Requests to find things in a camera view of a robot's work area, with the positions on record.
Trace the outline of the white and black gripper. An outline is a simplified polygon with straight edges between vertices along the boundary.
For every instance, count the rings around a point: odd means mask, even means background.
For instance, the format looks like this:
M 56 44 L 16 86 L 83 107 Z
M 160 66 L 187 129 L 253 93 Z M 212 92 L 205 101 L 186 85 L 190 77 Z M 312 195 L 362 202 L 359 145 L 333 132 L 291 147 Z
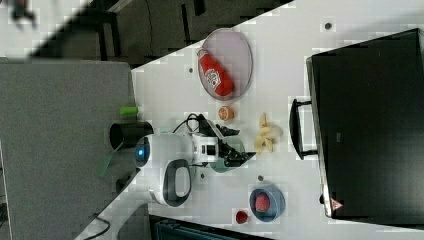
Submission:
M 240 131 L 219 124 L 215 125 L 205 118 L 198 119 L 199 129 L 191 135 L 193 141 L 194 165 L 206 165 L 217 162 L 219 159 L 220 146 L 224 136 L 237 136 Z M 223 159 L 226 167 L 240 167 L 256 153 L 246 152 L 241 142 L 225 143 L 223 146 Z

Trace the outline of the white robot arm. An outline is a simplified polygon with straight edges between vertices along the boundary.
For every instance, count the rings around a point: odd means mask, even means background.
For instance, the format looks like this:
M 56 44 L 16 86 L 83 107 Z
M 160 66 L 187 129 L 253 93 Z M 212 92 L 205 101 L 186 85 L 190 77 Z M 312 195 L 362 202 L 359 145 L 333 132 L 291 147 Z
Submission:
M 201 114 L 194 120 L 196 132 L 142 137 L 135 145 L 136 174 L 74 240 L 117 240 L 122 226 L 140 206 L 184 204 L 192 190 L 192 167 L 219 161 L 226 167 L 240 167 L 255 156 L 227 143 L 229 136 L 239 134 L 237 130 L 218 127 Z

